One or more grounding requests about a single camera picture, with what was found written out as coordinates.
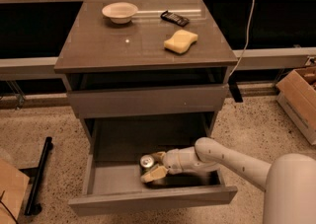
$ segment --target white cable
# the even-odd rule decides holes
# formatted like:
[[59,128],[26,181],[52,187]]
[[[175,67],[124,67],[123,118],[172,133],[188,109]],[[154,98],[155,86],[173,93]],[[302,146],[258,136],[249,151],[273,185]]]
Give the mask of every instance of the white cable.
[[251,6],[251,10],[250,10],[250,14],[249,14],[249,18],[248,18],[248,24],[247,24],[247,30],[246,30],[246,43],[245,43],[244,49],[243,49],[243,51],[240,54],[240,57],[239,57],[239,60],[238,60],[238,62],[236,64],[236,66],[230,72],[229,76],[231,76],[235,72],[235,70],[237,69],[237,67],[240,64],[240,61],[243,58],[244,53],[245,53],[245,51],[246,51],[246,49],[248,47],[248,43],[249,43],[249,28],[250,28],[250,23],[251,23],[251,20],[252,20],[252,17],[253,17],[254,8],[255,8],[255,0],[253,0],[252,6]]

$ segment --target white robotic arm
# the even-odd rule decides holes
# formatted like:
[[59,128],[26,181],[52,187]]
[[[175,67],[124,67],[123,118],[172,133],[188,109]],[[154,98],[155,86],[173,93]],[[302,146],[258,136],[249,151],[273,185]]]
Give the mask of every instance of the white robotic arm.
[[147,167],[144,183],[168,173],[211,172],[224,165],[265,192],[264,224],[316,223],[316,161],[310,157],[287,154],[269,164],[203,137],[195,147],[146,155],[140,163],[156,163]]

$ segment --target speckled floor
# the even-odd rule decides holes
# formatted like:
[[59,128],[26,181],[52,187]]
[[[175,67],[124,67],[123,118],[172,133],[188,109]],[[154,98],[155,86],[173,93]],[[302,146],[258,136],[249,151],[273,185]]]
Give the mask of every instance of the speckled floor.
[[[225,100],[212,136],[267,162],[291,152],[316,158],[316,147],[287,117],[277,96],[252,94],[248,92],[241,104]],[[42,212],[31,217],[21,214],[19,223],[262,223],[264,194],[226,168],[221,168],[226,184],[238,187],[229,205],[77,217],[67,201],[81,194],[89,146],[79,121],[63,95],[28,96],[19,111],[14,104],[12,98],[0,101],[0,157],[17,168],[31,167],[39,161],[47,136],[54,145],[39,191]]]

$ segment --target cabinet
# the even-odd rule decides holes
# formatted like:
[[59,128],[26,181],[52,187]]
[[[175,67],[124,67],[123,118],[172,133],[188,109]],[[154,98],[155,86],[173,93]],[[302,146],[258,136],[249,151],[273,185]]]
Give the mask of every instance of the cabinet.
[[[117,25],[102,8],[135,4],[132,21]],[[160,19],[187,16],[198,34],[177,55],[163,41],[181,29]],[[69,201],[78,215],[229,203],[219,171],[140,181],[142,155],[192,146],[210,134],[237,60],[202,0],[85,0],[55,65],[71,107],[90,140],[83,195]]]

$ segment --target remote control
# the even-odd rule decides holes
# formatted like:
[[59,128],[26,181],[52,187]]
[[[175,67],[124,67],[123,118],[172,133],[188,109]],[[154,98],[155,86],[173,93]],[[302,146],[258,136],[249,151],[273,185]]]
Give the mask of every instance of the remote control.
[[181,27],[184,27],[190,21],[188,18],[168,12],[168,10],[163,12],[160,17],[162,20],[175,23]]

